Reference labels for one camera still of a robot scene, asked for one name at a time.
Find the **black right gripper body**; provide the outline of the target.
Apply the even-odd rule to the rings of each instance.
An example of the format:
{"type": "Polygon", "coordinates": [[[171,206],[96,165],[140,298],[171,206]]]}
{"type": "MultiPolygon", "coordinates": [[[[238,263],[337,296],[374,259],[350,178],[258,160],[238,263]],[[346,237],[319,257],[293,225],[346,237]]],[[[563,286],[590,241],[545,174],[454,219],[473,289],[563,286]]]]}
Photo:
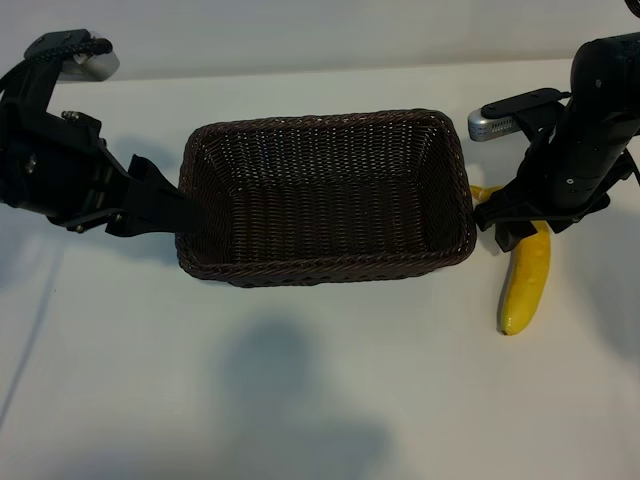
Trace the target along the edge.
{"type": "Polygon", "coordinates": [[[627,114],[564,114],[530,145],[516,177],[476,208],[474,220],[486,230],[580,216],[628,143],[627,114]]]}

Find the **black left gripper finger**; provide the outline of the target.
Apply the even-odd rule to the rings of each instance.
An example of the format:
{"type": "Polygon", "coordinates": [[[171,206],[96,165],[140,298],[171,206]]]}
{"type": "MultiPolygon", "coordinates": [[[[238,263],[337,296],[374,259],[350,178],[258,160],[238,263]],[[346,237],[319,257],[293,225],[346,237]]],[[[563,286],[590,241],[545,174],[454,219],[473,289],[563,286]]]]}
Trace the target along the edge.
{"type": "Polygon", "coordinates": [[[150,160],[134,155],[128,174],[131,180],[124,197],[124,215],[156,224],[192,219],[199,228],[204,225],[205,210],[172,185],[150,160]]]}
{"type": "Polygon", "coordinates": [[[199,228],[192,219],[169,224],[156,224],[139,217],[117,215],[108,222],[105,232],[109,235],[128,238],[147,233],[191,233],[199,228]]]}

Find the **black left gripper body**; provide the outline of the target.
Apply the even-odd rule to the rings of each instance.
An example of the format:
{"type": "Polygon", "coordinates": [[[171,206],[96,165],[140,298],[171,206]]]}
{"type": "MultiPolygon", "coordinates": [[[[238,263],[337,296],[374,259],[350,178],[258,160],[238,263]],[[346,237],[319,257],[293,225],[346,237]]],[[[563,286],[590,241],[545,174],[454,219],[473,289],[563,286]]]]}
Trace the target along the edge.
{"type": "Polygon", "coordinates": [[[102,123],[80,112],[24,114],[24,208],[83,232],[125,214],[129,175],[100,137],[102,123]]]}

